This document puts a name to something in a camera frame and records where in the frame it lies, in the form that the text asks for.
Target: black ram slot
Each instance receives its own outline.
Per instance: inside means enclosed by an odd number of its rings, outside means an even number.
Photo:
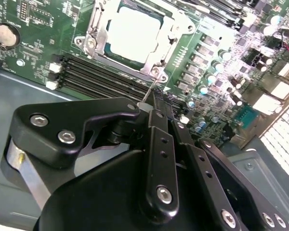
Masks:
[[[68,78],[66,79],[66,82],[74,83],[75,85],[78,85],[78,86],[83,86],[84,88],[88,90],[91,90],[93,92],[94,91],[98,92],[108,98],[129,97],[133,99],[134,101],[139,101],[141,99],[141,97],[139,97],[138,94],[132,94],[129,91],[130,89],[128,88],[126,88],[126,90],[119,91],[117,89],[110,89],[107,87],[107,85],[99,84],[96,81],[91,82],[91,81],[88,81],[87,79],[80,78],[80,76],[67,75],[67,77]]]
[[[96,65],[93,65],[87,61],[84,61],[84,60],[81,60],[81,59],[77,59],[75,57],[71,57],[67,63],[67,67],[80,67],[80,68],[83,68],[87,71],[89,71],[91,74],[94,73],[95,75],[99,74],[100,76],[102,77],[106,77],[108,79],[112,79],[114,81],[119,81],[121,82],[122,84],[126,84],[128,86],[132,86],[134,88],[136,88],[137,90],[140,90],[140,91],[147,91],[148,90],[148,87],[147,86],[144,86],[140,83],[137,83],[131,79],[128,79],[128,78],[125,78],[125,77],[122,77],[120,75],[117,75],[116,73],[113,73],[109,70],[106,70],[106,69],[103,69],[101,67],[98,67]]]

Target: bolt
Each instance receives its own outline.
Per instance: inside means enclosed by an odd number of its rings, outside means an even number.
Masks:
[[[180,122],[178,122],[177,125],[179,126],[179,128],[182,128],[182,129],[184,128],[184,124],[182,124]]]
[[[159,75],[159,69],[157,67],[153,67],[151,70],[151,74],[154,77],[157,77]]]
[[[210,147],[211,147],[211,145],[210,145],[208,142],[203,141],[203,143],[204,143],[204,145],[206,145],[207,148],[210,148]]]
[[[281,227],[285,228],[286,227],[286,223],[284,222],[284,220],[282,218],[280,218],[279,215],[274,214],[276,220],[278,221],[278,223],[280,224]]]
[[[90,38],[90,39],[88,39],[87,44],[88,44],[88,47],[89,47],[89,48],[93,49],[93,48],[95,48],[95,46],[96,46],[96,41],[95,41],[95,39]]]
[[[226,222],[226,224],[234,229],[236,227],[236,220],[234,219],[234,217],[226,210],[222,210],[222,217],[223,220]]]
[[[58,139],[62,143],[72,144],[76,140],[76,136],[72,131],[63,130],[58,134]]]
[[[135,108],[133,105],[131,105],[131,104],[128,104],[127,107],[130,108],[131,110],[135,110],[135,109],[136,109],[136,108]]]
[[[165,187],[158,187],[158,198],[165,204],[170,204],[172,201],[172,195]]]
[[[252,171],[254,170],[254,165],[252,165],[251,163],[247,163],[245,164],[245,169],[248,171]]]
[[[275,227],[274,221],[266,214],[266,213],[262,213],[262,216],[265,220],[265,222],[272,228]]]
[[[48,124],[48,119],[43,115],[33,115],[30,118],[31,124],[37,127],[44,127]]]

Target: surface-mount chip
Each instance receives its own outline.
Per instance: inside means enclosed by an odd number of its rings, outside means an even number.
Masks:
[[[200,53],[200,54],[203,54],[204,56],[213,56],[214,55],[214,52],[209,50],[208,48],[204,47],[204,46],[199,46],[197,51]]]
[[[217,86],[217,87],[221,87],[223,85],[223,82],[222,81],[220,81],[219,79],[215,82],[215,86]]]
[[[247,71],[247,68],[246,67],[241,67],[241,69],[240,69],[240,72],[242,72],[242,73],[245,73]]]
[[[207,65],[209,63],[208,60],[205,60],[198,55],[195,55],[194,58],[192,59],[192,61],[196,64],[199,64],[199,65],[201,65],[201,64]]]
[[[244,38],[240,38],[240,39],[236,42],[236,44],[237,44],[238,46],[240,46],[240,47],[243,47],[243,46],[245,45],[245,43],[246,43],[246,39],[244,39]]]
[[[189,74],[184,74],[182,79],[186,82],[192,82],[193,81],[193,76],[189,75]]]
[[[203,42],[212,46],[215,42],[215,40],[213,38],[211,38],[210,36],[206,36],[204,39],[203,39]]]

